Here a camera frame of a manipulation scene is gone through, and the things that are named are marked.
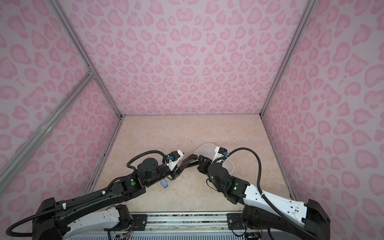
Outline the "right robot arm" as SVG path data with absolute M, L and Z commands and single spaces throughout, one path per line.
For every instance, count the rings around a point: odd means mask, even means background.
M 207 175 L 214 188 L 232 204 L 244 206 L 240 222 L 246 228 L 276 229 L 302 240 L 329 240 L 331 220 L 315 200 L 300 202 L 262 191 L 249 182 L 233 177 L 221 163 L 198 157 L 198 170 Z

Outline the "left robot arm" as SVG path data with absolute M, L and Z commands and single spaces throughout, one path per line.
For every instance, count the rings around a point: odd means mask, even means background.
M 139 154 L 127 163 L 132 173 L 113 179 L 101 190 L 58 202 L 54 198 L 45 200 L 38 210 L 39 217 L 33 220 L 32 238 L 62 240 L 74 231 L 73 224 L 82 217 L 90 217 L 93 227 L 109 234 L 115 231 L 132 231 L 135 221 L 128 208 L 122 204 L 143 195 L 147 188 L 165 178 L 175 180 L 186 168 L 198 163 L 197 155 L 185 158 L 181 151 L 166 155 L 161 151 L 151 150 Z M 100 217 L 91 216 L 111 205 L 117 212 L 116 223 L 110 217 L 106 223 L 102 223 Z

